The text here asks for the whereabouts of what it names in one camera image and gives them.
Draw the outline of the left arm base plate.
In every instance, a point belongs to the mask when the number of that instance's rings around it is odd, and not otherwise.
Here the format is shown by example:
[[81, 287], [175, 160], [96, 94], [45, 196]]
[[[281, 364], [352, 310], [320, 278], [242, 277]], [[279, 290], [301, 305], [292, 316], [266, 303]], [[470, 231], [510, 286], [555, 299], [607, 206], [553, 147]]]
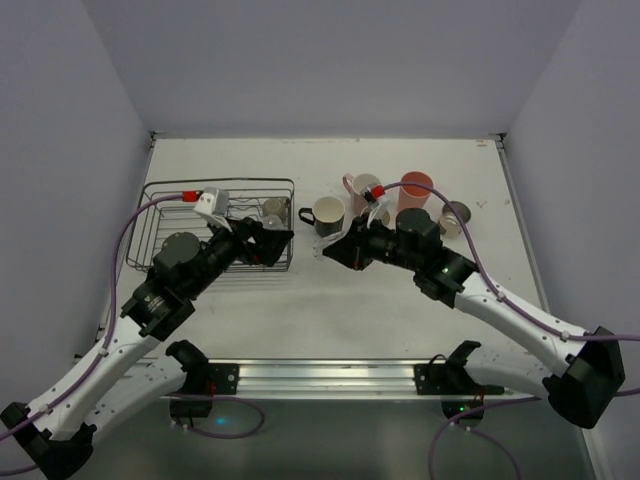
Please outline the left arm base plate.
[[209, 396], [235, 395], [240, 379], [236, 363], [208, 363], [202, 373], [202, 392]]

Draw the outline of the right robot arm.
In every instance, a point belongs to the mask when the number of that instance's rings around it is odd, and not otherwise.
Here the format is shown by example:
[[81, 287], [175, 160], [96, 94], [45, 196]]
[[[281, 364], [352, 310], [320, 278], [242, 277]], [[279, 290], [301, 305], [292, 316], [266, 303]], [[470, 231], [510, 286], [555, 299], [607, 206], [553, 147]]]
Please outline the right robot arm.
[[357, 217], [348, 231], [319, 241], [316, 252], [355, 271], [374, 261], [408, 270], [422, 294], [517, 344], [496, 352], [466, 340], [443, 365], [417, 365], [416, 374], [444, 395], [509, 389], [545, 399], [565, 420], [591, 429], [625, 380], [619, 343], [610, 331], [589, 332], [501, 289], [477, 263], [447, 248], [421, 209], [402, 211], [393, 229]]

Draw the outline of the pink ceramic mug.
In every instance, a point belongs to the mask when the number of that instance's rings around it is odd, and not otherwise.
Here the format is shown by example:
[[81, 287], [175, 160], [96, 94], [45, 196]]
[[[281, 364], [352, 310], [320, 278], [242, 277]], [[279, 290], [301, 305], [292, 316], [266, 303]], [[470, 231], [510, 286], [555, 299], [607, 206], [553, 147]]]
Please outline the pink ceramic mug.
[[367, 201], [361, 195], [364, 189], [370, 185], [378, 185], [381, 180], [369, 173], [363, 173], [359, 175], [344, 174], [342, 177], [344, 188], [350, 195], [350, 205], [352, 212], [359, 215], [363, 209], [368, 206]]

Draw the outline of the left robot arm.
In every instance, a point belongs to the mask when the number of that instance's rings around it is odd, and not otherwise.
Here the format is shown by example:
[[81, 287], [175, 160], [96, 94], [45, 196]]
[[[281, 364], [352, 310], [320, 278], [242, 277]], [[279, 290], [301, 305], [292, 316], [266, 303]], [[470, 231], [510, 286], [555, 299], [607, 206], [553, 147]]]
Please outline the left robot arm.
[[146, 280], [96, 343], [54, 386], [28, 403], [12, 402], [1, 421], [48, 479], [74, 475], [93, 453], [98, 426], [89, 413], [138, 360], [194, 311], [194, 302], [236, 261], [271, 267], [294, 234], [251, 218], [214, 226], [207, 241], [174, 233], [154, 256]]

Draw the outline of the black glossy mug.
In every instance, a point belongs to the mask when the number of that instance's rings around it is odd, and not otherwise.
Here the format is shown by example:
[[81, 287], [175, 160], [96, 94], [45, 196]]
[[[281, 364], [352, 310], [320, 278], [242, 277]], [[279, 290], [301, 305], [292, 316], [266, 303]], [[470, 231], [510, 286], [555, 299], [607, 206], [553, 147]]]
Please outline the black glossy mug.
[[319, 198], [312, 207], [298, 210], [298, 218], [312, 226], [320, 237], [328, 237], [342, 231], [345, 218], [343, 202], [334, 196]]

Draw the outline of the beige two-tier cup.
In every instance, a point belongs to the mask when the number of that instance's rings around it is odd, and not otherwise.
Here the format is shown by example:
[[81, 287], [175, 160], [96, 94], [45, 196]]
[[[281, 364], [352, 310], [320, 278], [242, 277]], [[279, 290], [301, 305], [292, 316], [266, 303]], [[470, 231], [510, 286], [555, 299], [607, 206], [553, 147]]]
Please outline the beige two-tier cup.
[[467, 205], [459, 201], [444, 204], [438, 219], [440, 232], [445, 238], [456, 238], [462, 233], [462, 226], [471, 219], [471, 211]]

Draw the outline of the salmon pink tumbler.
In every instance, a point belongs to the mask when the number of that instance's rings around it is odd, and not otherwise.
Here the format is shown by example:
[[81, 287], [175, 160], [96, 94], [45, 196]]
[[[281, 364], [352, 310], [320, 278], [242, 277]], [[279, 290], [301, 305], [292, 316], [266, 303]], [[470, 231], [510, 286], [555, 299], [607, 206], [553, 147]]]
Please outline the salmon pink tumbler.
[[419, 171], [405, 173], [401, 178], [402, 185], [398, 188], [398, 210], [409, 208], [423, 208], [431, 192], [423, 185], [433, 186], [432, 178]]

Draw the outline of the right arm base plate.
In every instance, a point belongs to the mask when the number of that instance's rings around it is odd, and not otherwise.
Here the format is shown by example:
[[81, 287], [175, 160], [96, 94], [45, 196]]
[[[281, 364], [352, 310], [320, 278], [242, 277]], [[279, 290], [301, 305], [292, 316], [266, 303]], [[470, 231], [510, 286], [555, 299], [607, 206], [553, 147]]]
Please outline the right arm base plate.
[[465, 361], [454, 355], [436, 354], [427, 363], [413, 366], [418, 395], [463, 395], [474, 390], [474, 381], [464, 369]]

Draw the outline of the small tan cup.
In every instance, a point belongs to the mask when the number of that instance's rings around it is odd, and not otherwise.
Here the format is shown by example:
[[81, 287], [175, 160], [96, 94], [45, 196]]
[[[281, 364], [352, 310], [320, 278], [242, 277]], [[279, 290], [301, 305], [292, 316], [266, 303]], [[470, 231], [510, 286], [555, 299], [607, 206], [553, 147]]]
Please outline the small tan cup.
[[288, 219], [289, 199], [287, 197], [270, 197], [262, 205], [262, 215], [264, 217], [275, 215], [282, 222]]

